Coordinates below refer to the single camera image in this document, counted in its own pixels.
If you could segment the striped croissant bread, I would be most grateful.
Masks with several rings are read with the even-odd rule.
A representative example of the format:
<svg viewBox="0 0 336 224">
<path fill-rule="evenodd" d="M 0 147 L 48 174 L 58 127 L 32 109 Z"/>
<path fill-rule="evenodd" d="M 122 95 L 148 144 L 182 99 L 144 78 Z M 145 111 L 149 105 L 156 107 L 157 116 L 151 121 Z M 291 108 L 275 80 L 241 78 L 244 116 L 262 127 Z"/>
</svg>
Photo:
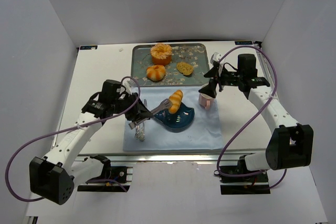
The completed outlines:
<svg viewBox="0 0 336 224">
<path fill-rule="evenodd" d="M 172 106 L 169 108 L 169 113 L 170 114 L 175 114 L 182 103 L 183 99 L 183 92 L 181 90 L 176 90 L 170 97 L 169 100 L 172 103 Z"/>
</svg>

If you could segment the round striped bun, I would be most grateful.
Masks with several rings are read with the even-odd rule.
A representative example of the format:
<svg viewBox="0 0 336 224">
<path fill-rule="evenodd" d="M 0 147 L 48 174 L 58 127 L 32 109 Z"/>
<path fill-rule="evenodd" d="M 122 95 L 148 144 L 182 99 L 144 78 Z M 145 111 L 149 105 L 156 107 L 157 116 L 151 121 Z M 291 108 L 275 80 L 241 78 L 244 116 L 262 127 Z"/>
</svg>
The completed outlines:
<svg viewBox="0 0 336 224">
<path fill-rule="evenodd" d="M 146 70 L 146 77 L 152 81 L 160 81 L 166 74 L 165 67 L 163 65 L 149 66 Z"/>
</svg>

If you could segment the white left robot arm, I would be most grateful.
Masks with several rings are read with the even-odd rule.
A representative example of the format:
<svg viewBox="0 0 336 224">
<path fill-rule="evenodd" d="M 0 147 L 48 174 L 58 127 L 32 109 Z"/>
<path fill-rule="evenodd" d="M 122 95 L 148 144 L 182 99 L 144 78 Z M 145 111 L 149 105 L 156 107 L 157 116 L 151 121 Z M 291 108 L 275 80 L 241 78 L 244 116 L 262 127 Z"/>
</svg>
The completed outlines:
<svg viewBox="0 0 336 224">
<path fill-rule="evenodd" d="M 30 189 L 58 205 L 64 204 L 76 187 L 87 182 L 107 182 L 111 179 L 111 162 L 102 155 L 94 155 L 75 164 L 78 154 L 99 131 L 106 119 L 124 115 L 137 123 L 153 114 L 120 81 L 106 80 L 100 92 L 92 95 L 76 121 L 75 128 L 44 157 L 35 157 L 29 164 Z"/>
</svg>

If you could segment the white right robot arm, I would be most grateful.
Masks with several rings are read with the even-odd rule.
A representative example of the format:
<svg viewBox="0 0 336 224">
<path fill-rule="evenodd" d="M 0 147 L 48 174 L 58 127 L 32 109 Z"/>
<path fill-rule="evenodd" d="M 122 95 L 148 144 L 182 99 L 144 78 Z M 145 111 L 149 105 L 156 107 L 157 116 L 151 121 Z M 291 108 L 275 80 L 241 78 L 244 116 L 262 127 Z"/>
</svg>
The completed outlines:
<svg viewBox="0 0 336 224">
<path fill-rule="evenodd" d="M 237 68 L 228 71 L 222 55 L 214 53 L 211 57 L 212 68 L 205 73 L 208 85 L 199 92 L 211 98 L 223 87 L 238 87 L 258 110 L 267 123 L 272 136 L 263 153 L 248 154 L 240 157 L 236 170 L 226 177 L 250 177 L 269 169 L 280 170 L 309 166 L 313 147 L 313 129 L 294 119 L 274 96 L 274 89 L 268 80 L 258 76 L 256 57 L 253 54 L 238 55 Z"/>
</svg>

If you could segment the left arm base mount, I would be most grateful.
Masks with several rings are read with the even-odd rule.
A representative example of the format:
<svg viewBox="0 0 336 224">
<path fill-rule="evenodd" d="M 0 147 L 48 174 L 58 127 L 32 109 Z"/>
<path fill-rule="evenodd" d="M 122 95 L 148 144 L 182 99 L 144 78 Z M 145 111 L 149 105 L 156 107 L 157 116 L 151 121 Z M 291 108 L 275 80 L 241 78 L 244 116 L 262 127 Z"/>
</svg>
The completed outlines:
<svg viewBox="0 0 336 224">
<path fill-rule="evenodd" d="M 91 155 L 85 161 L 98 161 L 102 169 L 98 176 L 89 179 L 77 187 L 80 192 L 127 193 L 130 188 L 131 167 L 112 166 L 111 161 L 102 155 Z"/>
</svg>

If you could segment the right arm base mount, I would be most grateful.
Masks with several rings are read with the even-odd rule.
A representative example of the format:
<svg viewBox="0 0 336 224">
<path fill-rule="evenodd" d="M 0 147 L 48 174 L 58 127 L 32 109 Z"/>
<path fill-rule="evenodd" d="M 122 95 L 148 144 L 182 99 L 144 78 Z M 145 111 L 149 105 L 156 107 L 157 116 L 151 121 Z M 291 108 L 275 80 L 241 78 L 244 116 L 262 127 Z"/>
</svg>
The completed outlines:
<svg viewBox="0 0 336 224">
<path fill-rule="evenodd" d="M 247 175 L 246 177 L 227 177 L 218 170 L 214 176 L 220 180 L 222 195 L 266 195 L 270 194 L 269 180 L 266 173 L 250 175 L 246 168 L 245 156 L 241 156 L 236 165 L 220 166 L 220 171 L 229 175 Z"/>
</svg>

